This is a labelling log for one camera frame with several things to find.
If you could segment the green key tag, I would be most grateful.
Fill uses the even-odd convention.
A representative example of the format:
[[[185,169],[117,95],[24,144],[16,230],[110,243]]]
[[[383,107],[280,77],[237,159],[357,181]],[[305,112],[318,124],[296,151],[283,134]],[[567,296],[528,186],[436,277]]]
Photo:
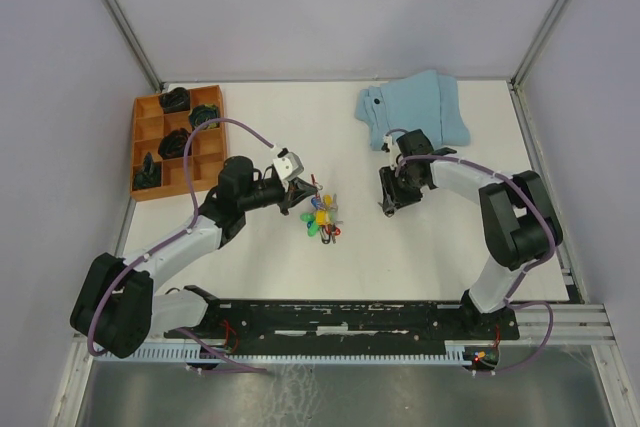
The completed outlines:
[[[300,220],[306,224],[306,231],[309,237],[314,237],[320,230],[320,225],[316,221],[315,213],[303,213],[300,215]]]

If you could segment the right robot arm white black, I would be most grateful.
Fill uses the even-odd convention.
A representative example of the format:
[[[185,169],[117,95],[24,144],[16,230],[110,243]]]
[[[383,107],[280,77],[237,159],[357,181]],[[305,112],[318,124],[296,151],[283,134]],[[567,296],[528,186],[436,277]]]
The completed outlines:
[[[436,149],[422,130],[392,129],[383,136],[389,164],[379,169],[381,209],[388,217],[417,204],[423,190],[444,189],[480,208],[489,257],[464,292],[469,307],[458,315],[467,336],[481,338],[495,326],[494,313],[507,307],[534,268],[563,242],[555,208],[538,173],[507,175],[462,159],[451,148]]]

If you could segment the yellow key tag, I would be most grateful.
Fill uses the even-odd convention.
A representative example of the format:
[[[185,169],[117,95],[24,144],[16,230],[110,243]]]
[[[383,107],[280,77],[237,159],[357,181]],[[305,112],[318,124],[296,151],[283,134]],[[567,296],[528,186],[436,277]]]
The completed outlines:
[[[316,221],[320,226],[325,226],[333,223],[333,197],[326,194],[321,198],[318,198],[322,202],[322,207],[320,209],[316,209]]]

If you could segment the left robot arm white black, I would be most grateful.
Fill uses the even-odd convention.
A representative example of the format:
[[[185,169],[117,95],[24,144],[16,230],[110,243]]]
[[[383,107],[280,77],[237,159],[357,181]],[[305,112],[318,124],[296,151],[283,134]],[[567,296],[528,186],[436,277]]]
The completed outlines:
[[[245,226],[249,211],[275,205],[281,214],[314,196],[301,179],[293,154],[274,159],[264,177],[244,156],[227,159],[215,187],[194,215],[155,244],[125,257],[103,253],[87,273],[70,315],[94,354],[133,354],[151,337],[190,328],[209,337],[221,325],[214,298],[197,287],[160,294],[160,288],[196,260],[228,244]]]

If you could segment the red handled metal key organizer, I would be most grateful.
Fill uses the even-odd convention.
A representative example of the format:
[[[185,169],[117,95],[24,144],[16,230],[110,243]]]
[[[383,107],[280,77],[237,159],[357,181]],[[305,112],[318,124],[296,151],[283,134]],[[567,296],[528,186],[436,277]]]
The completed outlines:
[[[323,192],[324,187],[318,182],[314,174],[311,175],[312,185],[317,192],[311,198],[313,210],[311,212],[312,221],[320,226],[337,226],[341,223],[339,220],[339,207],[336,195],[329,195]]]

